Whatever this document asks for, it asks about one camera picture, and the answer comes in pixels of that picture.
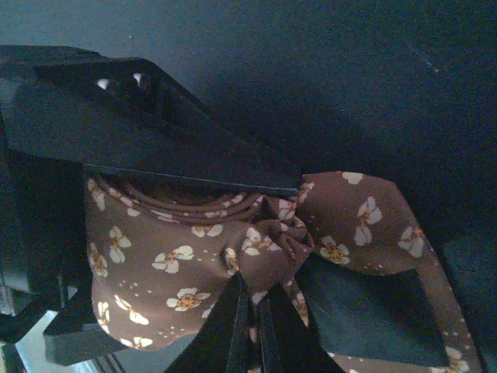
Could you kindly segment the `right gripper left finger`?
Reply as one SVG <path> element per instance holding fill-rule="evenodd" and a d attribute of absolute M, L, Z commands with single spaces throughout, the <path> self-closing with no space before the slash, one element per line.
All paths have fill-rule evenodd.
<path fill-rule="evenodd" d="M 248 348 L 249 295 L 242 276 L 236 274 L 196 337 L 165 372 L 246 372 Z"/>

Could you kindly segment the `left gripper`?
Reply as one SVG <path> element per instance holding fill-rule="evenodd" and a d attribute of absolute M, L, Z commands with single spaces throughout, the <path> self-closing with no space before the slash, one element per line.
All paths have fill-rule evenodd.
<path fill-rule="evenodd" d="M 41 342 L 59 365 L 123 349 L 93 315 L 83 175 L 78 163 L 1 151 L 1 341 L 56 311 Z"/>

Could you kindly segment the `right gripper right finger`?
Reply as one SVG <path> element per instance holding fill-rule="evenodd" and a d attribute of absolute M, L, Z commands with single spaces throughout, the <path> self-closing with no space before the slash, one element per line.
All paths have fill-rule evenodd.
<path fill-rule="evenodd" d="M 262 372 L 342 372 L 309 333 L 280 284 L 259 303 L 259 340 Z"/>

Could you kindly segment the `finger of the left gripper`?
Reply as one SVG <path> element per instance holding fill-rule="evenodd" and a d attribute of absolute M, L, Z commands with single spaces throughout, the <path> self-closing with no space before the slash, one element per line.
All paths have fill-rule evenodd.
<path fill-rule="evenodd" d="M 301 185 L 298 166 L 143 58 L 4 45 L 1 114 L 8 148 L 103 173 L 288 197 Z"/>

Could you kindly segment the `brown floral tie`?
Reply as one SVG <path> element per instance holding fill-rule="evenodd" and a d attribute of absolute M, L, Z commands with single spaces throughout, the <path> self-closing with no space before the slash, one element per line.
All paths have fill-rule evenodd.
<path fill-rule="evenodd" d="M 242 339 L 262 348 L 262 305 L 283 289 L 297 319 L 347 372 L 480 372 L 443 268 L 398 188 L 362 173 L 304 176 L 295 197 L 177 192 L 90 176 L 92 305 L 102 330 L 160 350 L 214 317 L 228 282 L 248 290 Z"/>

